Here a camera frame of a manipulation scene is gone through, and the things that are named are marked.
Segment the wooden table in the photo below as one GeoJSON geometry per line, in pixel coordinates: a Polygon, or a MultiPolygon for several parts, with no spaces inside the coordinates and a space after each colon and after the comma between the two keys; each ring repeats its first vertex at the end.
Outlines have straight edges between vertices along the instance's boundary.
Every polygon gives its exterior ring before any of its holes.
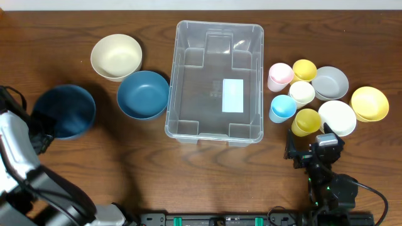
{"type": "MultiPolygon", "coordinates": [[[[0,83],[35,100],[55,85],[86,88],[97,104],[96,123],[74,141],[55,141],[40,159],[81,187],[95,203],[123,203],[130,210],[267,212],[275,205],[308,206],[307,175],[283,159],[291,120],[274,124],[268,107],[278,94],[264,85],[264,139],[246,148],[220,142],[180,144],[164,131],[165,116],[135,121],[116,104],[117,82],[96,74],[92,47],[123,33],[143,47],[143,70],[169,77],[179,21],[256,23],[265,30],[264,71],[277,62],[307,58],[333,65],[355,89],[382,90],[391,110],[381,122],[357,123],[345,137],[334,171],[347,173],[382,192],[389,201],[383,225],[402,218],[402,14],[399,11],[82,11],[5,12],[0,19],[0,83]]],[[[264,84],[267,74],[264,73],[264,84]]],[[[322,102],[315,100],[312,108],[322,102]]],[[[313,141],[299,139],[301,148],[313,141]]],[[[377,220],[383,201],[359,189],[355,210],[377,220]]]]}

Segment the white label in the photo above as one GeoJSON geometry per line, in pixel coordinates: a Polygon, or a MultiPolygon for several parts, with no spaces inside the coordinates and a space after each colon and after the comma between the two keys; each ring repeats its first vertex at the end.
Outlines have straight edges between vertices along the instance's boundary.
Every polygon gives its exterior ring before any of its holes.
{"type": "Polygon", "coordinates": [[[224,79],[222,112],[243,113],[243,79],[224,79]]]}

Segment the blue bowl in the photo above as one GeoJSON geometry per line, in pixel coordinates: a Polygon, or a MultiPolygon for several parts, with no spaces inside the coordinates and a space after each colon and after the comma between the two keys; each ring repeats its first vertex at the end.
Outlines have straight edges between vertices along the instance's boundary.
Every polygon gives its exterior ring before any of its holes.
{"type": "Polygon", "coordinates": [[[43,94],[33,110],[56,120],[57,139],[75,139],[92,127],[95,121],[95,101],[78,85],[60,85],[43,94]]]}
{"type": "Polygon", "coordinates": [[[129,117],[156,119],[168,105],[169,85],[158,73],[140,71],[129,75],[117,91],[117,103],[129,117]]]}

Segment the plastic storage container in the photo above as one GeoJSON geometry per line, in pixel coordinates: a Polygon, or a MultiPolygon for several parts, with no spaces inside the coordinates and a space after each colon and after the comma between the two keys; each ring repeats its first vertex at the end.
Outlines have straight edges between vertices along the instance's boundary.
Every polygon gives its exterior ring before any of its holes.
{"type": "Polygon", "coordinates": [[[262,140],[264,30],[256,24],[177,25],[165,131],[247,146],[262,140]]]}

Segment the yellow cup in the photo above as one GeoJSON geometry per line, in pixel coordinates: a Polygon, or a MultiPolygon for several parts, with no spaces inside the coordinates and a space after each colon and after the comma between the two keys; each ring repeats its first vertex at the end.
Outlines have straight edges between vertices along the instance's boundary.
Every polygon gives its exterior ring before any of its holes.
{"type": "Polygon", "coordinates": [[[307,136],[317,131],[321,126],[321,117],[313,109],[299,111],[291,124],[291,131],[296,136],[307,136]]]}
{"type": "Polygon", "coordinates": [[[298,60],[293,64],[295,76],[290,84],[297,81],[310,82],[317,76],[317,67],[310,60],[298,60]]]}
{"type": "Polygon", "coordinates": [[[349,105],[361,122],[376,122],[384,119],[389,112],[387,97],[373,87],[358,88],[352,95],[349,105]]]}

